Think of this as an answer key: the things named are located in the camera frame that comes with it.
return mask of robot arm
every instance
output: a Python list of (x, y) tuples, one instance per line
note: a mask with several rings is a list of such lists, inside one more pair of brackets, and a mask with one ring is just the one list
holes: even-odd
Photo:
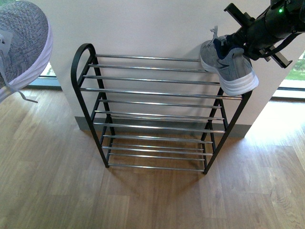
[[(271, 0), (270, 6), (257, 19), (250, 17), (231, 3), (224, 11), (242, 26), (229, 35), (227, 45), (244, 48), (245, 56), (252, 60), (273, 58), (286, 68), (288, 61), (280, 51), (305, 32), (305, 0)], [(282, 41), (276, 48), (274, 44)]]

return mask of shoelace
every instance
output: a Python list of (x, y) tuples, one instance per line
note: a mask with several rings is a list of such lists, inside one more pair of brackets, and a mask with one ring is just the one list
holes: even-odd
[[(5, 38), (2, 34), (0, 34), (0, 42), (2, 44), (5, 44)], [(18, 92), (24, 100), (29, 101), (29, 102), (33, 102), (33, 103), (38, 103), (35, 100), (27, 99), (25, 97), (25, 95), (18, 88), (9, 84), (9, 82), (6, 79), (5, 73), (4, 73), (4, 54), (3, 54), (3, 51), (1, 49), (0, 49), (0, 73), (2, 75), (2, 78), (4, 80), (5, 85), (10, 89), (10, 91), (12, 93)]]
[(216, 26), (214, 26), (214, 29), (211, 29), (210, 30), (212, 33), (214, 33), (213, 34), (213, 40), (214, 39), (218, 39), (218, 36), (217, 36), (217, 33), (218, 33), (218, 26), (216, 25)]

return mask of white sole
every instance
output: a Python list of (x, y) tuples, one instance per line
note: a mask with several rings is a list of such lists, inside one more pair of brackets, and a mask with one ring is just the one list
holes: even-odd
[[(18, 90), (29, 85), (34, 80), (36, 80), (37, 77), (40, 76), (43, 70), (47, 67), (53, 47), (53, 34), (49, 21), (48, 21), (48, 27), (49, 30), (48, 30), (47, 41), (40, 56), (37, 58), (37, 60), (28, 70), (26, 70), (20, 76), (16, 77), (11, 82), (9, 82), (10, 85), (13, 85)], [(7, 86), (2, 87), (0, 89), (0, 103), (11, 94), (12, 91)]]
[(220, 75), (220, 73), (215, 67), (212, 67), (207, 63), (205, 63), (201, 57), (200, 59), (201, 59), (201, 65), (205, 70), (207, 70), (210, 73), (218, 74), (220, 86), (223, 89), (223, 91), (229, 96), (237, 96), (244, 94), (246, 92), (252, 91), (254, 88), (258, 86), (259, 83), (258, 78), (253, 69), (248, 75), (245, 75), (242, 78), (233, 81), (227, 81)]

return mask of gray knit sneaker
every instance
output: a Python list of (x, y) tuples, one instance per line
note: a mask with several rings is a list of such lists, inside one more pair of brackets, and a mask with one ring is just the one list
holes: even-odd
[(52, 32), (41, 9), (28, 1), (0, 7), (0, 102), (34, 81), (52, 50)]
[(230, 96), (241, 95), (258, 86), (258, 78), (250, 64), (244, 58), (244, 50), (233, 46), (226, 55), (222, 55), (221, 47), (226, 37), (217, 37), (217, 26), (211, 41), (201, 45), (200, 57), (203, 68), (219, 75), (220, 86)]

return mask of shoe rack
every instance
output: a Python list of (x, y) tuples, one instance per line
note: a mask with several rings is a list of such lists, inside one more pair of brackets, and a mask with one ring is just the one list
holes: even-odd
[[(209, 75), (199, 60), (102, 55), (88, 43), (71, 67), (72, 86), (106, 167), (204, 174), (252, 93), (226, 96), (218, 80), (202, 80)], [(230, 121), (225, 101), (236, 107)]]

